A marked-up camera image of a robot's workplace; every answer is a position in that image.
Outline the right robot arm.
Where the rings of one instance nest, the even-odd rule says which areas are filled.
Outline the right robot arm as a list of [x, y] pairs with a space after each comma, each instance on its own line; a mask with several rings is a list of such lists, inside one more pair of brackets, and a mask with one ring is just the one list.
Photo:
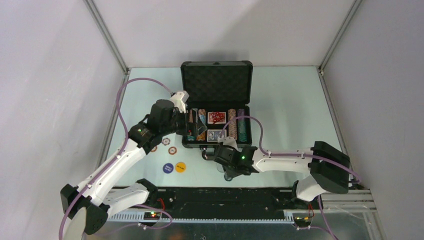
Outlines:
[[350, 158], [324, 141], [295, 152], [272, 153], [256, 146], [238, 148], [235, 140], [227, 137], [215, 148], [211, 159], [222, 166], [228, 181], [269, 171], [305, 174], [305, 178], [294, 183], [290, 196], [297, 209], [304, 209], [323, 193], [349, 191]]

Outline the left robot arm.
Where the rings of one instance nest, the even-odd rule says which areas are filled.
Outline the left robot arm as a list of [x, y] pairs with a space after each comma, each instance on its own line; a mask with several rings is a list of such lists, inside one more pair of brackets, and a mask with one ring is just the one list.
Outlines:
[[153, 208], [158, 202], [157, 187], [146, 179], [110, 192], [114, 185], [138, 161], [146, 157], [163, 138], [177, 134], [203, 134], [207, 127], [200, 117], [189, 121], [183, 100], [160, 99], [144, 119], [125, 130], [122, 146], [77, 186], [65, 185], [60, 191], [64, 218], [71, 219], [61, 240], [76, 240], [83, 234], [98, 232], [107, 219], [136, 205]]

